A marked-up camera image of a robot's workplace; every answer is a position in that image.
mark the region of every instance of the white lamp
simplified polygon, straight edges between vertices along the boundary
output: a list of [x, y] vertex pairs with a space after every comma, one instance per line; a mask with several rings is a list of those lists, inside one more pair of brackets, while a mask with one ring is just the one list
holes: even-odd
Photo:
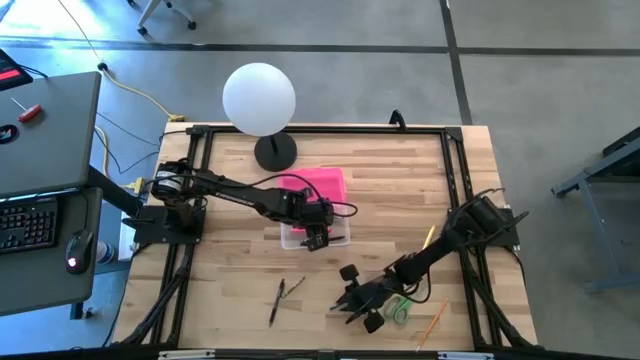
[[254, 153], [263, 169], [282, 171], [293, 165], [296, 143], [281, 132], [296, 108], [296, 94], [287, 75], [269, 64], [244, 65], [224, 84], [222, 106], [238, 130], [260, 136]]

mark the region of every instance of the yellow pencil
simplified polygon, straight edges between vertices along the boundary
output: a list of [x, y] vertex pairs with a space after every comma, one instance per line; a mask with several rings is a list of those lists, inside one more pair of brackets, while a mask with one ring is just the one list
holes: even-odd
[[424, 342], [427, 341], [427, 337], [429, 336], [429, 333], [431, 333], [431, 330], [433, 330], [433, 327], [438, 322], [438, 319], [440, 319], [440, 315], [442, 315], [442, 312], [444, 311], [444, 308], [447, 306], [448, 302], [449, 302], [449, 298], [446, 298], [442, 303], [440, 310], [438, 310], [438, 313], [436, 314], [436, 316], [433, 318], [433, 320], [431, 320], [431, 324], [429, 324], [429, 327], [422, 335], [422, 339], [420, 339], [420, 343], [418, 344], [416, 351], [420, 351], [420, 348], [422, 347], [422, 345], [424, 345]]
[[431, 227], [431, 230], [429, 230], [429, 235], [427, 235], [427, 238], [424, 241], [424, 245], [422, 245], [422, 249], [424, 250], [427, 246], [429, 246], [429, 243], [431, 242], [431, 239], [433, 238], [433, 233], [436, 232], [436, 226], [433, 225]]

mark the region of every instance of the black lamp base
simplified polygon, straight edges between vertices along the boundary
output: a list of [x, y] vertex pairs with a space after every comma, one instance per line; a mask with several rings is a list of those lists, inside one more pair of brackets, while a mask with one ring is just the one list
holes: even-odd
[[277, 172], [293, 165], [298, 157], [298, 147], [291, 136], [279, 132], [258, 139], [253, 153], [261, 168]]

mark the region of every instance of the keyboard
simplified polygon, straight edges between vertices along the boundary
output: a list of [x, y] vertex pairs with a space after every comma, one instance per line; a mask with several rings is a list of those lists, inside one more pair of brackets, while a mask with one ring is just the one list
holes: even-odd
[[0, 254], [56, 244], [55, 197], [0, 202]]

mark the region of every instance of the wooden tabletop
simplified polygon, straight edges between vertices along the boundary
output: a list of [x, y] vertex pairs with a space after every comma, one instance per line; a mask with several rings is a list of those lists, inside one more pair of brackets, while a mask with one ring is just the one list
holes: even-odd
[[[170, 123], [166, 131], [193, 125]], [[474, 191], [501, 187], [488, 128], [462, 129]], [[293, 137], [298, 146], [294, 169], [342, 169], [347, 200], [360, 208], [350, 219], [351, 243], [315, 252], [284, 250], [278, 223], [250, 208], [210, 197], [205, 235], [196, 247], [191, 271], [180, 347], [413, 350], [442, 302], [449, 298], [423, 349], [472, 349], [456, 254], [432, 266], [431, 299], [414, 304], [404, 326], [388, 320], [376, 333], [367, 334], [361, 319], [345, 325], [348, 314], [329, 311], [344, 291], [345, 282], [338, 272], [341, 267], [355, 264], [361, 281], [371, 279], [399, 256], [419, 251], [431, 225], [438, 227], [439, 234], [450, 207], [439, 138], [402, 134]], [[210, 169], [246, 183], [271, 175], [255, 162], [255, 141], [243, 134], [215, 135]], [[200, 164], [203, 143], [200, 141], [196, 165]], [[185, 157], [188, 144], [185, 134], [165, 136], [158, 161]], [[460, 184], [455, 147], [451, 150]], [[277, 186], [275, 180], [264, 185], [272, 186]], [[462, 193], [459, 198], [464, 201]], [[504, 204], [502, 195], [495, 196], [494, 201]], [[129, 335], [156, 300], [166, 253], [167, 246], [153, 245], [134, 259], [115, 340]], [[500, 248], [490, 249], [487, 259], [496, 301], [521, 334], [535, 343], [518, 264]], [[280, 280], [284, 278], [289, 287], [302, 276], [306, 281], [280, 302], [273, 327], [269, 328]], [[483, 334], [489, 339], [485, 311], [479, 307]], [[172, 315], [170, 303], [164, 335]]]

